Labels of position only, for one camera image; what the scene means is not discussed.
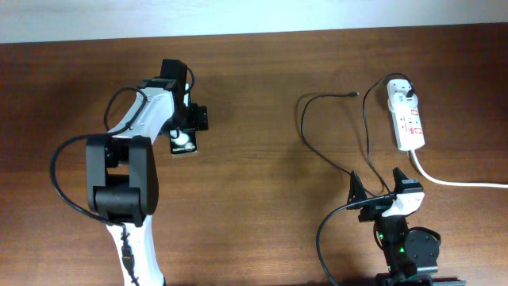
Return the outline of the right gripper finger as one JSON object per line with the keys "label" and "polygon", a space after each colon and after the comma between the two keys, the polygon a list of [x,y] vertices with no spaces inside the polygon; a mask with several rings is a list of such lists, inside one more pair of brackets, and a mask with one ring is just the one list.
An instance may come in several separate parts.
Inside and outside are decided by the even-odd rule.
{"label": "right gripper finger", "polygon": [[423,192],[423,187],[418,180],[408,179],[400,168],[393,169],[394,193],[397,195]]}
{"label": "right gripper finger", "polygon": [[350,187],[347,200],[347,209],[360,209],[367,199],[366,189],[355,171],[350,173]]}

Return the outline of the black smartphone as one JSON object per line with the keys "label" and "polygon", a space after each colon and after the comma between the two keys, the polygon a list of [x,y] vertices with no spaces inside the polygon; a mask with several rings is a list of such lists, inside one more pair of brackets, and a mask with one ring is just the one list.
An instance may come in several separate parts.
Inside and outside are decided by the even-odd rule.
{"label": "black smartphone", "polygon": [[196,153],[197,137],[193,129],[175,129],[170,131],[170,150],[174,156]]}

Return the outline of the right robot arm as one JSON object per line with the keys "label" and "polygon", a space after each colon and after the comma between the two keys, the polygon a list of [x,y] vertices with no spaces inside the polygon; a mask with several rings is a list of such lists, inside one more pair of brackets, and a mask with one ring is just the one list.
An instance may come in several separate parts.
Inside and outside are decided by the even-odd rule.
{"label": "right robot arm", "polygon": [[406,218],[416,212],[425,197],[418,180],[393,170],[395,188],[386,195],[367,197],[356,172],[350,174],[349,210],[358,210],[360,222],[371,222],[376,244],[383,251],[388,272],[375,277],[377,285],[465,285],[457,278],[435,279],[441,235],[422,226],[409,227]]}

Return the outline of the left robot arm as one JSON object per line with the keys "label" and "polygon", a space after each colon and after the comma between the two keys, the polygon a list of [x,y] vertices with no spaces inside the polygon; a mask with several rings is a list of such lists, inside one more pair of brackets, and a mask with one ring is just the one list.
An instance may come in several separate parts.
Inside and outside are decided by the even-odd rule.
{"label": "left robot arm", "polygon": [[191,99],[195,77],[181,60],[164,59],[158,76],[134,87],[136,99],[116,126],[86,143],[87,202],[104,218],[126,285],[165,285],[152,219],[159,200],[153,145],[170,141],[174,156],[195,153],[209,128],[206,106]]}

